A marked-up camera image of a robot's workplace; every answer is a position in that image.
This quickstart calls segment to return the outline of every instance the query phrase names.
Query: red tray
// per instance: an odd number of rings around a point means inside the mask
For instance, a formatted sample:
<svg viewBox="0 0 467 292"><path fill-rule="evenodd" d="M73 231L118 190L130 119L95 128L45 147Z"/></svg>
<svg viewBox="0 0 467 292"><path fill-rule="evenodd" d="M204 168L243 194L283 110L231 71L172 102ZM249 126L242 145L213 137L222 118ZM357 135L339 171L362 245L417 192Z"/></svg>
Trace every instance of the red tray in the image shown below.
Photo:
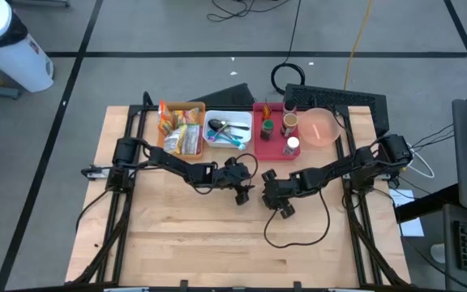
<svg viewBox="0 0 467 292"><path fill-rule="evenodd" d="M269 108L272 110L271 120L273 121L272 138L265 141L260 138L260 130L263 125L263 107L265 102L256 102L253 104L253 136L255 137L255 157L261 161L280 161L280 160L293 160L300 155L300 146L294 155L282 155L284 146L289 137L298 138L298 127L289 135L284 137L281 134L282 127L282 108L284 102L268 102Z"/></svg>

